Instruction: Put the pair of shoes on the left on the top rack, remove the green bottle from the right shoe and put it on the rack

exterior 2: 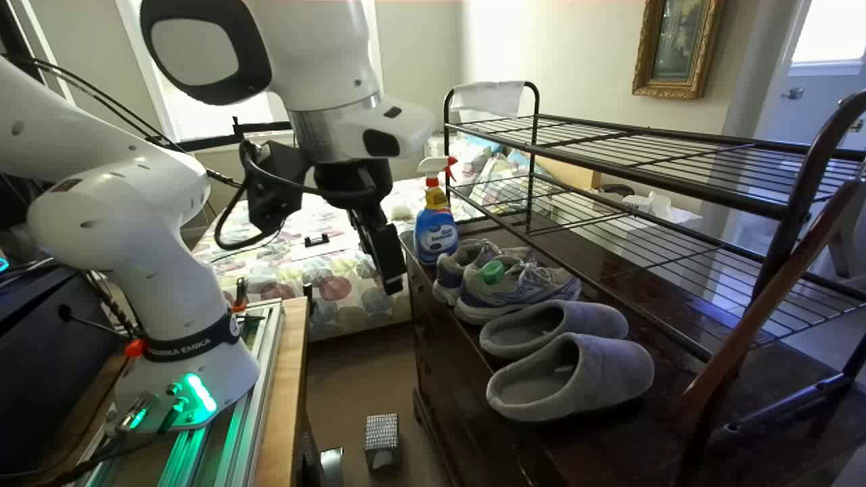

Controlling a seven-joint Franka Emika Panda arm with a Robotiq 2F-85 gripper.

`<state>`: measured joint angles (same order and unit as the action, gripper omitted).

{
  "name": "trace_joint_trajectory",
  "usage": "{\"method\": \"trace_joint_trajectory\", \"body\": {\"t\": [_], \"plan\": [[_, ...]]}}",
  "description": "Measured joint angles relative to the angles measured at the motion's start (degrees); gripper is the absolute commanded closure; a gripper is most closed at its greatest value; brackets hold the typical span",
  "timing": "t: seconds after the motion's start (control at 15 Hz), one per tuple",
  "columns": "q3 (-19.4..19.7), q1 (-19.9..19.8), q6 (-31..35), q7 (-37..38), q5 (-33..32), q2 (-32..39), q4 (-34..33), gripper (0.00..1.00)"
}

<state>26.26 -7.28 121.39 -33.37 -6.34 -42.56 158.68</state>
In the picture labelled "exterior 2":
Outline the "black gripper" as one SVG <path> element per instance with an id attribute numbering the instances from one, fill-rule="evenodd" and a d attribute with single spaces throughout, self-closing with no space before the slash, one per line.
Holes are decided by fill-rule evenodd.
<path id="1" fill-rule="evenodd" d="M 330 205 L 346 209 L 350 218 L 361 226 L 363 247 L 374 258 L 384 293 L 401 293 L 405 274 L 404 249 L 399 231 L 382 212 L 382 201 L 392 189 L 391 163 L 361 159 L 340 166 L 317 166 L 315 182 Z"/>

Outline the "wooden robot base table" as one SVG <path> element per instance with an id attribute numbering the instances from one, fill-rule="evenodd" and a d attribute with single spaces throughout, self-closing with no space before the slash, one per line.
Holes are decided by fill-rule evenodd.
<path id="1" fill-rule="evenodd" d="M 258 383 L 223 403 L 205 370 L 173 374 L 163 399 L 138 396 L 73 460 L 29 487 L 301 487 L 309 301 L 246 308 Z"/>

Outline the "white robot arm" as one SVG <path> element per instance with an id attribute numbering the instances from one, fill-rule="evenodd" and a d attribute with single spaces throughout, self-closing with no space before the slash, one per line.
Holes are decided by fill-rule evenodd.
<path id="1" fill-rule="evenodd" d="M 285 213 L 315 178 L 350 213 L 380 280 L 404 274 L 382 212 L 391 163 L 422 150 L 437 117 L 382 92 L 361 0 L 142 0 L 142 36 L 163 75 L 196 100 L 227 107 L 270 92 L 294 142 L 243 150 L 243 166 L 286 159 Z M 209 425 L 259 379 L 217 274 L 181 241 L 205 203 L 205 169 L 109 124 L 0 63 L 0 154 L 12 176 L 47 189 L 27 209 L 35 243 L 78 270 L 101 270 L 142 323 L 142 356 L 113 387 L 135 433 Z"/>

